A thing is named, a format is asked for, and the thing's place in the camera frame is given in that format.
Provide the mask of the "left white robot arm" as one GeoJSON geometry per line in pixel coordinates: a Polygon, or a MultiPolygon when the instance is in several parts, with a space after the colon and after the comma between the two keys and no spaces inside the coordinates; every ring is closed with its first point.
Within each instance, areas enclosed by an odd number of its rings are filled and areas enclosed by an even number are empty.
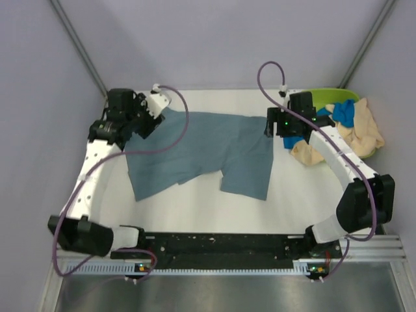
{"type": "Polygon", "coordinates": [[[134,133],[149,137],[164,120],[162,111],[170,102],[157,84],[148,95],[129,88],[107,92],[101,118],[89,127],[84,163],[73,193],[61,213],[48,220],[55,248],[100,257],[122,248],[136,258],[147,252],[141,228],[104,226],[99,214],[116,158],[134,133]]]}

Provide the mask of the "grey-blue t shirt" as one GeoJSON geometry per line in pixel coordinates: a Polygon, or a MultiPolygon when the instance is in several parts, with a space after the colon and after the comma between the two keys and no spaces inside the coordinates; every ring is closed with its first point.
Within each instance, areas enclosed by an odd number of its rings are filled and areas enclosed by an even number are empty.
{"type": "Polygon", "coordinates": [[[136,201],[198,176],[221,172],[220,190],[265,201],[273,163],[266,118],[166,109],[165,121],[125,145],[136,201]]]}

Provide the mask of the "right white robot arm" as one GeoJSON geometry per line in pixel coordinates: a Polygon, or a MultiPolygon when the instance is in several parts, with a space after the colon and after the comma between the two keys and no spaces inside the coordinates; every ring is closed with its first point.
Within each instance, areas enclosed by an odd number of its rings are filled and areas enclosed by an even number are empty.
{"type": "Polygon", "coordinates": [[[332,215],[305,229],[302,247],[307,255],[318,257],[334,241],[365,228],[374,234],[377,226],[391,221],[394,179],[374,171],[350,149],[335,122],[317,113],[311,92],[291,94],[287,108],[269,107],[265,135],[304,138],[323,156],[343,188],[332,215]]]}

